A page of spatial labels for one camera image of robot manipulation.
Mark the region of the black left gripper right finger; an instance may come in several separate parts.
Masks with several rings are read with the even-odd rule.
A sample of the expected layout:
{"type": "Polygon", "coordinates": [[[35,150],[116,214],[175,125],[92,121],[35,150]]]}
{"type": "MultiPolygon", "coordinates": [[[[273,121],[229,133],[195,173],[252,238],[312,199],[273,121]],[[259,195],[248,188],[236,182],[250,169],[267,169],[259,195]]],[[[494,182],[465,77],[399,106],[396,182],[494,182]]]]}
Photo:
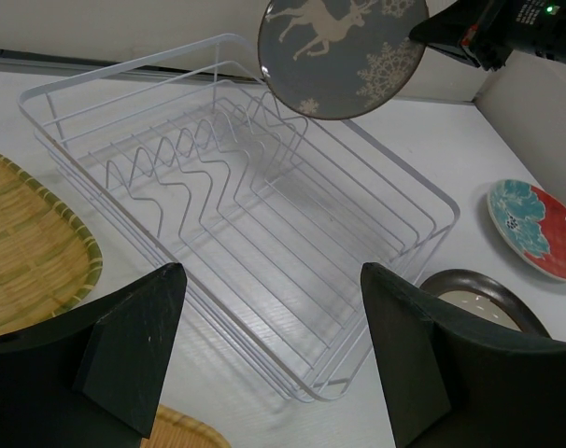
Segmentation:
{"type": "Polygon", "coordinates": [[[566,342],[442,301],[384,266],[361,294],[398,447],[566,447],[566,342]]]}

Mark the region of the brown-rimmed cream plate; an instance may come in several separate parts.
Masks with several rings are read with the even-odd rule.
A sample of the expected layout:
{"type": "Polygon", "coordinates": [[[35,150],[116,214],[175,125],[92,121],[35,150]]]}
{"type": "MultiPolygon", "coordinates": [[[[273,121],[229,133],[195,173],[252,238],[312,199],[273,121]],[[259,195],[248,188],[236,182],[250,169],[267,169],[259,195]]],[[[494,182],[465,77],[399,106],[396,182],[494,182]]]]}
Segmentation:
{"type": "Polygon", "coordinates": [[[495,324],[550,338],[545,326],[524,301],[482,273],[464,269],[445,270],[427,278],[420,288],[495,324]]]}

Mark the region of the grey reindeer plate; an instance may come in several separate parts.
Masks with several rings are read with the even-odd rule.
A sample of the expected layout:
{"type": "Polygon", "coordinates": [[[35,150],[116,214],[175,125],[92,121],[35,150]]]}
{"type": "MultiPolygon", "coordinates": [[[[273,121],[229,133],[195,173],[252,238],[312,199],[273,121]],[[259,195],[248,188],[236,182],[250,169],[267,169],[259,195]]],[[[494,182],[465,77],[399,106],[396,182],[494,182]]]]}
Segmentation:
{"type": "Polygon", "coordinates": [[[382,106],[415,74],[424,1],[272,1],[257,39],[262,76],[289,109],[353,119],[382,106]]]}

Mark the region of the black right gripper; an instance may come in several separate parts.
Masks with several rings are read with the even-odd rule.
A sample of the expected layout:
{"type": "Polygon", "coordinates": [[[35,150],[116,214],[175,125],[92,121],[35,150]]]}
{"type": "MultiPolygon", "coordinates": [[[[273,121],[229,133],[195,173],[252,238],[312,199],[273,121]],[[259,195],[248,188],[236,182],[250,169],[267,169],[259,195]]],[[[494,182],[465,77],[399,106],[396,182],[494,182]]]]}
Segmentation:
{"type": "Polygon", "coordinates": [[[459,0],[409,37],[486,70],[503,68],[514,51],[566,64],[566,1],[459,0]]]}

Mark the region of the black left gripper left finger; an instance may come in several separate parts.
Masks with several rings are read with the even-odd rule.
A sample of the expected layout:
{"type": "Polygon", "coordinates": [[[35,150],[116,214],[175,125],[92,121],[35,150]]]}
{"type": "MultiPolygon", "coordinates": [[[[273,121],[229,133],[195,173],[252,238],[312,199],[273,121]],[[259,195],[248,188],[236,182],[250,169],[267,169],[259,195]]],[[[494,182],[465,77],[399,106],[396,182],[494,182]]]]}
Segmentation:
{"type": "Polygon", "coordinates": [[[158,409],[186,294],[169,263],[0,336],[0,447],[137,447],[158,409]]]}

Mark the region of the teal and red floral plate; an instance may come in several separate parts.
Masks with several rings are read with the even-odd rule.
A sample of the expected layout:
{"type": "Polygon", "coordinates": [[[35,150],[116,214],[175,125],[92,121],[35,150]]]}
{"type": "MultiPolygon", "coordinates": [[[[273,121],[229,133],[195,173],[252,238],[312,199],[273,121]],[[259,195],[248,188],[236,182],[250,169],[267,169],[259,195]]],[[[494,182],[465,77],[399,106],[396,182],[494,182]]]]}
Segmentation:
{"type": "Polygon", "coordinates": [[[488,190],[489,216],[503,240],[545,275],[566,281],[566,207],[546,191],[504,179],[488,190]]]}

